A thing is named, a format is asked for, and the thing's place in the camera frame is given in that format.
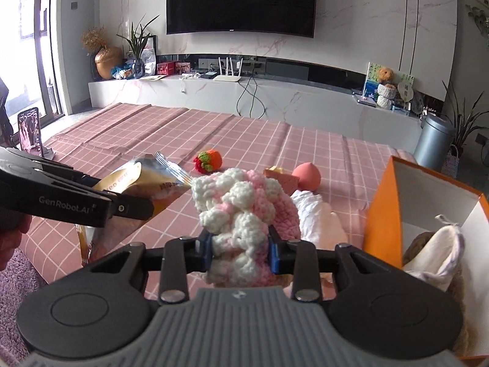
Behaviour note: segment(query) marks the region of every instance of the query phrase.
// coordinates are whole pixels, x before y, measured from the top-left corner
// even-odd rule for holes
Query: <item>glass door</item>
[[[9,89],[6,111],[14,132],[17,114],[37,107],[41,125],[61,114],[55,92],[49,0],[0,0],[3,29],[0,77]]]

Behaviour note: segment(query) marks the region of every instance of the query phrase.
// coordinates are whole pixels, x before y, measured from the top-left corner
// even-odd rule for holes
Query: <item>glass vase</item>
[[[144,76],[145,67],[142,59],[136,59],[133,63],[133,77],[135,79],[140,79]]]

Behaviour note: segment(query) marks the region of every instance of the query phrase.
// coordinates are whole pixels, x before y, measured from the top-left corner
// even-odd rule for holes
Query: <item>floor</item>
[[[489,197],[489,167],[484,167],[481,162],[464,159],[462,156],[457,180],[472,186]]]
[[[44,128],[41,128],[41,139],[43,142],[46,142],[50,137],[53,135],[57,134],[58,132],[61,132],[65,130],[66,128],[72,126],[73,124],[78,123],[79,121],[83,120],[84,118],[92,115],[94,112],[98,111],[100,109],[94,109],[91,107],[90,109],[72,114],[70,116],[64,116],[61,117],[60,119],[56,120],[55,122],[45,126]]]

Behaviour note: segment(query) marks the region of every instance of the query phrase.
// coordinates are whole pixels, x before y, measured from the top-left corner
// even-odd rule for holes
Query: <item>white cloth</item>
[[[338,215],[321,195],[296,190],[290,197],[299,211],[301,239],[312,242],[319,250],[334,250],[338,243],[347,243]]]
[[[436,218],[446,226],[439,229],[403,269],[406,273],[446,291],[464,256],[465,243],[458,224],[447,221],[443,215]]]

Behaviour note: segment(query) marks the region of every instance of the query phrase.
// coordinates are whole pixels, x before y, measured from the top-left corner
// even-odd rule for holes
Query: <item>gold vase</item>
[[[111,70],[116,66],[122,66],[122,63],[122,49],[119,47],[104,48],[95,56],[97,71],[105,80],[112,79]]]

